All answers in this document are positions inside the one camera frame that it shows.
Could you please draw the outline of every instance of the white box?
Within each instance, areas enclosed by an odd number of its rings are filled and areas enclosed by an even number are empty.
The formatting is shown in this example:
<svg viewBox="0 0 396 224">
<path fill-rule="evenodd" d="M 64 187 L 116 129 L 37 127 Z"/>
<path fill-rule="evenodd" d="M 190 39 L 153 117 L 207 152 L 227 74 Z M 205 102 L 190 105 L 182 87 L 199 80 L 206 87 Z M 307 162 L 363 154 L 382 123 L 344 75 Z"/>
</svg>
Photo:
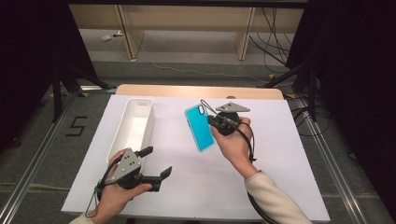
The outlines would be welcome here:
<svg viewBox="0 0 396 224">
<path fill-rule="evenodd" d="M 150 99 L 130 99 L 123 111 L 119 128 L 107 154 L 107 162 L 118 151 L 130 147 L 139 151 L 149 146 L 152 127 L 154 125 L 154 110 Z M 141 158 L 143 171 L 145 158 Z"/>
</svg>

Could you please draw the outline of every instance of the gray carpet floor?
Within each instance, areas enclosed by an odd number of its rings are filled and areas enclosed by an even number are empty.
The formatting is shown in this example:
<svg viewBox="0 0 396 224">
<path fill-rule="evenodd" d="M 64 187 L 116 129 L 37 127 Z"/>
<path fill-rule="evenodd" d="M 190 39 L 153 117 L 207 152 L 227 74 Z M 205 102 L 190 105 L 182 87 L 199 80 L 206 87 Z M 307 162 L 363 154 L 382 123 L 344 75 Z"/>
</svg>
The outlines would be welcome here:
<svg viewBox="0 0 396 224">
<path fill-rule="evenodd" d="M 134 83 L 256 88 L 264 81 L 269 81 L 267 74 L 272 73 L 263 66 L 254 64 L 157 63 L 157 65 L 162 68 L 152 63 L 94 63 L 99 78 L 112 85 Z M 282 67 L 273 66 L 270 68 L 285 71 Z M 201 71 L 206 75 L 187 71 Z M 246 77 L 230 77 L 240 76 L 240 74 L 244 74 Z M 81 85 L 91 85 L 84 79 L 79 80 L 79 82 Z M 278 87 L 285 94 L 292 93 L 289 84 L 291 82 L 292 78 Z M 34 184 L 43 186 L 30 187 L 11 223 L 68 223 L 76 217 L 62 213 L 61 208 L 79 166 L 84 160 L 110 94 L 92 92 L 86 97 L 76 97 L 74 99 L 73 104 L 65 114 L 64 123 L 57 132 L 49 153 L 35 176 Z M 288 101 L 290 110 L 299 108 L 297 100 L 289 99 Z M 43 97 L 43 102 L 44 104 L 37 108 L 29 124 L 24 128 L 20 136 L 21 145 L 10 147 L 0 155 L 0 204 L 4 204 L 13 190 L 13 184 L 18 183 L 21 179 L 51 125 L 53 117 L 51 89 Z M 329 148 L 342 169 L 348 185 L 358 199 L 368 223 L 394 223 L 359 163 L 347 156 L 347 143 L 326 110 L 325 102 L 321 101 L 320 96 L 316 100 L 316 105 L 321 105 L 316 109 L 317 124 L 323 131 Z M 77 124 L 85 126 L 85 128 L 80 136 L 67 136 L 70 133 L 79 132 L 79 130 L 70 128 L 75 117 L 84 117 L 84 119 L 78 119 Z M 300 122 L 298 131 L 301 134 L 306 155 L 332 219 L 331 223 L 353 223 L 323 162 L 314 138 L 305 136 L 310 135 L 306 121 L 299 117 L 296 124 Z M 126 219 L 127 217 L 117 217 L 110 223 L 126 223 Z M 182 223 L 181 220 L 147 219 L 137 220 L 137 222 Z"/>
</svg>

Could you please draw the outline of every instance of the smartphone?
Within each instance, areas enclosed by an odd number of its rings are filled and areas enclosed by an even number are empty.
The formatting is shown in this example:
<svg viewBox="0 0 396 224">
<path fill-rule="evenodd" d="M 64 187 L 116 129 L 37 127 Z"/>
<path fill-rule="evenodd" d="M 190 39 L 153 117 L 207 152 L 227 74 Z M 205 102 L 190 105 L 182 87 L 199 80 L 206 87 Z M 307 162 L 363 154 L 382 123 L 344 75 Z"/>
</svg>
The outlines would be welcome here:
<svg viewBox="0 0 396 224">
<path fill-rule="evenodd" d="M 195 105 L 186 109 L 185 115 L 189 123 L 192 137 L 195 145 L 200 152 L 215 144 L 215 139 L 210 132 L 210 126 L 207 122 L 207 113 L 203 105 Z"/>
</svg>

